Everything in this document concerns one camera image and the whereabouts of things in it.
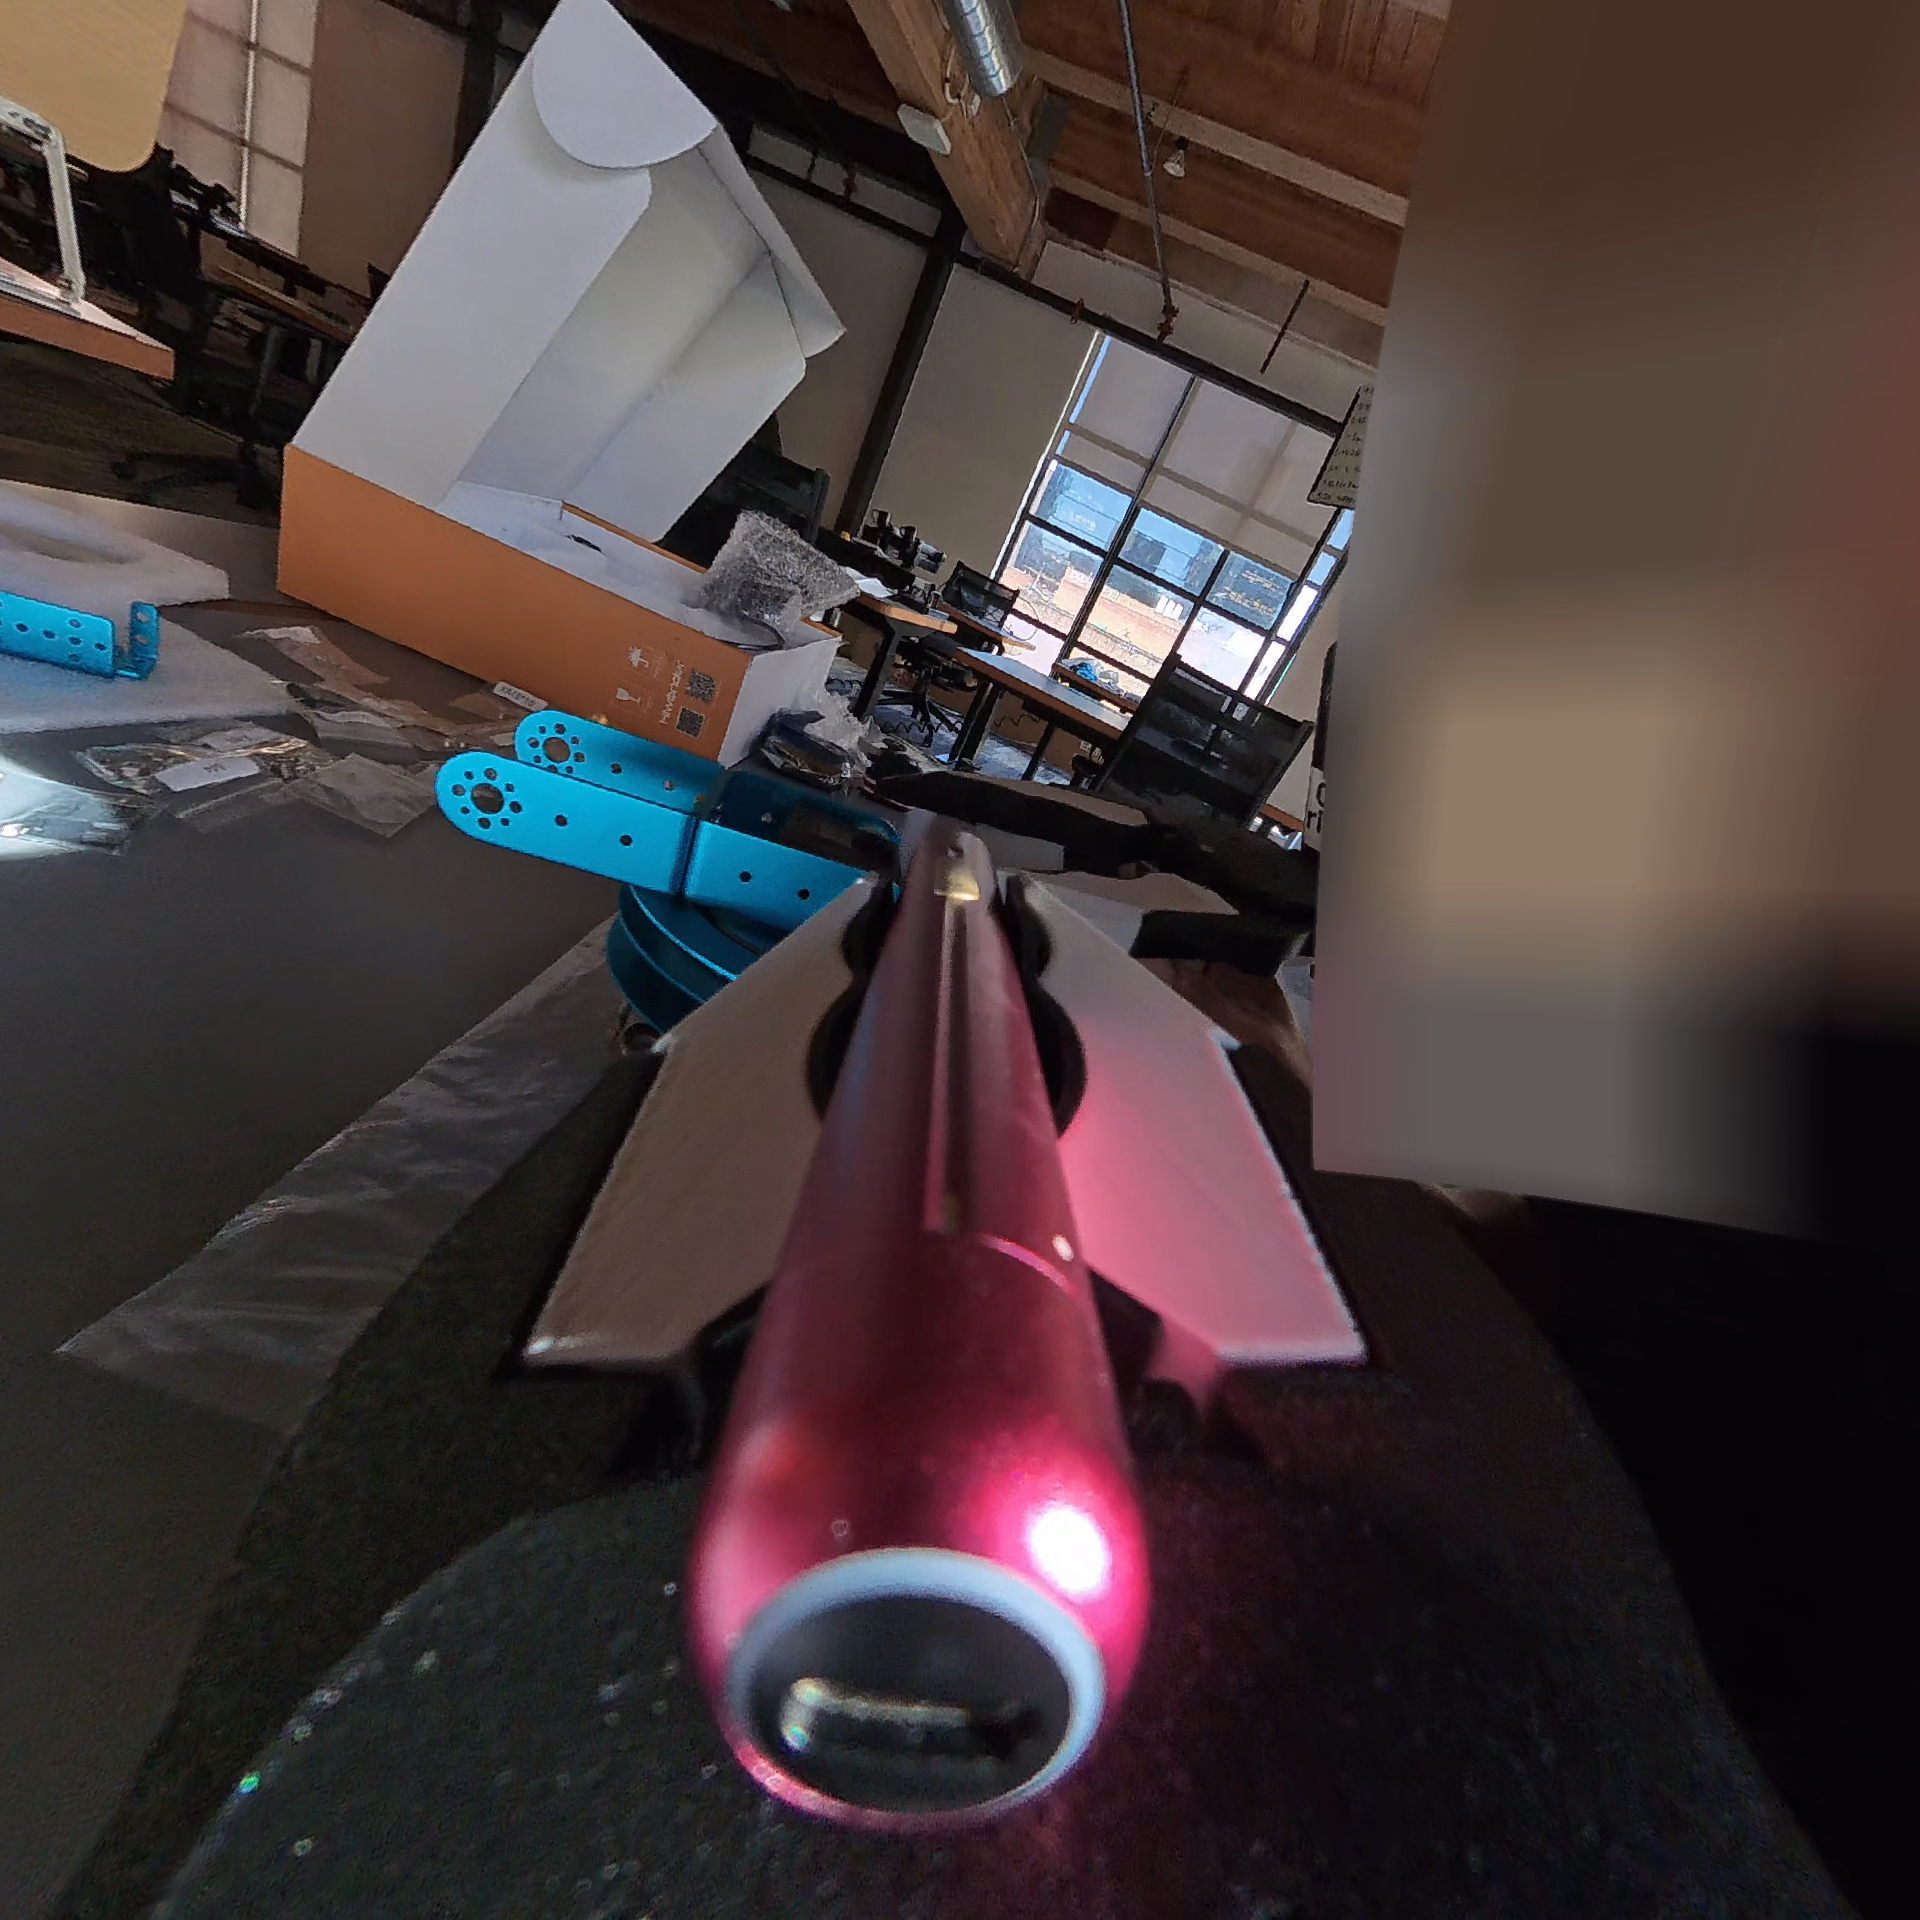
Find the clear plastic bag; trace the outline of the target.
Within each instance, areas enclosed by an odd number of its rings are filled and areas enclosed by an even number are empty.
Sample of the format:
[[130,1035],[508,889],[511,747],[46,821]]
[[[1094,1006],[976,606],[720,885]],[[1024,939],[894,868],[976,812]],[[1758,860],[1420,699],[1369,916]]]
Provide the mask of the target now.
[[622,998],[608,933],[591,925],[61,1353],[295,1434],[429,1249],[610,1069]]

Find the thick white foam block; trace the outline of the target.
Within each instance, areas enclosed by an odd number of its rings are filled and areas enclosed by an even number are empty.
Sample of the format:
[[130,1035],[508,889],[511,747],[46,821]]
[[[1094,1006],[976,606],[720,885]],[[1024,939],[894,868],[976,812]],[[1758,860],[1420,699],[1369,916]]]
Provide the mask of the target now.
[[126,624],[133,605],[170,610],[225,599],[229,575],[6,481],[2,590]]

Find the grey desk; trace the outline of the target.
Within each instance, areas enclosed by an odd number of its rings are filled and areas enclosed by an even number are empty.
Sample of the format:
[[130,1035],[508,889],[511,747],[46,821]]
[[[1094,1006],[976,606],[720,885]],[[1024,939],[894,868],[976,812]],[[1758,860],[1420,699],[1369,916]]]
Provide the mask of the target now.
[[608,885],[374,839],[310,802],[126,853],[2,853],[2,1915],[158,1915],[244,1763],[239,1915],[1331,1915],[1254,1730],[1172,1725],[1150,1653],[1073,1782],[993,1828],[854,1835],[764,1800],[686,1662],[701,1476],[662,1378],[519,1377],[511,1343],[650,1058],[598,939],[511,1015],[480,1195],[295,1434],[61,1343],[494,1015]]

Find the clear screw bag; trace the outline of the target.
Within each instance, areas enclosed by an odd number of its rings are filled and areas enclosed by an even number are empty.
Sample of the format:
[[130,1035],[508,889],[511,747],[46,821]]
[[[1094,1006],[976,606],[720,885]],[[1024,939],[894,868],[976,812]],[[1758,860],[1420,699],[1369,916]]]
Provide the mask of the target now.
[[146,741],[91,745],[72,752],[77,770],[137,796],[184,796],[253,779],[291,782],[331,753],[302,738],[261,723],[177,730]]
[[184,802],[177,821],[213,832],[281,808],[311,808],[337,824],[388,841],[438,808],[435,764],[400,770],[366,753],[323,758],[291,777],[261,777],[230,794]]

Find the hanging paper sign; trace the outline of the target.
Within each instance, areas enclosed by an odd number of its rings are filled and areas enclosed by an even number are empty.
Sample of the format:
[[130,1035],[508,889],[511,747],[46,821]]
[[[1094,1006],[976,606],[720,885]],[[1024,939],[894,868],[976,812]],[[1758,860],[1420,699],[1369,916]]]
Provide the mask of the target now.
[[1371,414],[1376,387],[1363,381],[1328,456],[1308,485],[1308,502],[1328,504],[1334,512],[1349,512],[1360,504],[1360,478],[1363,478],[1363,448],[1364,448],[1364,428]]

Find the blue metal bracket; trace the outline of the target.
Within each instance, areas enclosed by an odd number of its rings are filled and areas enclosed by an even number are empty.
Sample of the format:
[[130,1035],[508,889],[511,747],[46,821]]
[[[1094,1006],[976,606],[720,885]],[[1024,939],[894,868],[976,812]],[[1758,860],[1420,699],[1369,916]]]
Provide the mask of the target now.
[[2,657],[105,682],[146,682],[158,668],[161,619],[133,599],[123,619],[72,610],[2,590]]

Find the red electric screwdriver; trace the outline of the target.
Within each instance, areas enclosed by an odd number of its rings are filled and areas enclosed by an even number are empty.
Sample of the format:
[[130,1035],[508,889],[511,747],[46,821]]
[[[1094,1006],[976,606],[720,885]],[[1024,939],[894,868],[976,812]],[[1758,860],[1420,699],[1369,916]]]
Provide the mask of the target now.
[[739,1768],[872,1832],[1032,1804],[1127,1694],[1150,1558],[1021,947],[910,860],[714,1456],[688,1645]]

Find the blue toy robot arm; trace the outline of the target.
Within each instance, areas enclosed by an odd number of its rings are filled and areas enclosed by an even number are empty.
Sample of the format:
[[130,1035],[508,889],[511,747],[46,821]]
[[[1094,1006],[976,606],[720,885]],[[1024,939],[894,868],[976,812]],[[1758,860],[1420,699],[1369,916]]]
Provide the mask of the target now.
[[608,964],[632,1018],[668,1033],[867,874],[897,824],[760,764],[539,709],[508,747],[438,764],[435,801],[478,841],[618,885]]

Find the metal ventilation duct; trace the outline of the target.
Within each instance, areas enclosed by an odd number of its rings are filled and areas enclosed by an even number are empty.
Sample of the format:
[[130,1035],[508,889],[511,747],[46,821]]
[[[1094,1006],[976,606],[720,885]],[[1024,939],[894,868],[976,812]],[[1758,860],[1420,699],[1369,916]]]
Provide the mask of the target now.
[[941,2],[941,13],[959,44],[971,90],[978,98],[1011,94],[1024,75],[1024,44],[1016,2],[959,0]]

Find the wooden background desk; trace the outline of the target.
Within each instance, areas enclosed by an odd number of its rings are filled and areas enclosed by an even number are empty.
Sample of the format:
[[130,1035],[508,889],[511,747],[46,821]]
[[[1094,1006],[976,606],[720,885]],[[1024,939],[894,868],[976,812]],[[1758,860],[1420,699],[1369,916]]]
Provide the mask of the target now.
[[1083,747],[1123,741],[1130,717],[1099,699],[1073,690],[1018,658],[959,644],[951,663],[971,674],[971,705],[966,709],[946,764],[971,773],[976,753],[993,727],[1000,699],[1018,699],[1021,709],[1042,720],[1042,738],[1030,752],[1021,779],[1034,779],[1056,734],[1069,734]]

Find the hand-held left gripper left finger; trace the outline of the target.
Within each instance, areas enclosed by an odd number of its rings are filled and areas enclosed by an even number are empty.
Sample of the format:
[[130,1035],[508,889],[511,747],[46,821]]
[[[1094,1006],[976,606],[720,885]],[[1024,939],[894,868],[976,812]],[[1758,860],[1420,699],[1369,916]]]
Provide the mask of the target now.
[[854,982],[861,878],[654,1048],[658,1078],[539,1304],[529,1367],[673,1367],[773,1276],[820,1138],[806,1055]]

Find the white foam sheet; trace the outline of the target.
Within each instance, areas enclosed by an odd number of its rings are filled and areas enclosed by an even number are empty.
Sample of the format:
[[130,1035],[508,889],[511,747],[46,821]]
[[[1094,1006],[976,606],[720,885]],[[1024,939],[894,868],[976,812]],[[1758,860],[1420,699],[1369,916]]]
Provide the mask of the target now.
[[154,674],[96,676],[2,657],[2,738],[253,720],[295,709],[283,682],[164,620]]

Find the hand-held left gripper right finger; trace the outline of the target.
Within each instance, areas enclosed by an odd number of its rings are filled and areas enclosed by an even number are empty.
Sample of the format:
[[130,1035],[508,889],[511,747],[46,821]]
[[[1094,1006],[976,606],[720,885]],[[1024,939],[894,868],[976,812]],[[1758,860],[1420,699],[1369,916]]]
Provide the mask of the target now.
[[1232,1371],[1363,1364],[1364,1332],[1232,1066],[1237,1043],[1042,878],[1007,878],[1045,938],[1083,1090],[1061,1138],[1076,1249],[1123,1310],[1123,1371],[1206,1407]]

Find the black office chair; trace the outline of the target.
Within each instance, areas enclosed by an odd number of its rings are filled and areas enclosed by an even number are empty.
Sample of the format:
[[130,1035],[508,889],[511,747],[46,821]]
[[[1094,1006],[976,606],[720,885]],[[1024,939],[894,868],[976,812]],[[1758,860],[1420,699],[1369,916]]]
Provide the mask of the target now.
[[1183,657],[1166,657],[1127,730],[1101,752],[1090,794],[1250,827],[1308,738],[1308,720],[1267,709]]

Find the shiny plastic packet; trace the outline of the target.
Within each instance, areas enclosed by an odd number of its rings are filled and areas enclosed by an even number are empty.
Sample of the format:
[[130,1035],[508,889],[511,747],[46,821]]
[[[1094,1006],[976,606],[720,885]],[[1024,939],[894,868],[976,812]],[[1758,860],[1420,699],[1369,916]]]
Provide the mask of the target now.
[[123,853],[152,817],[137,794],[61,782],[2,753],[2,864]]

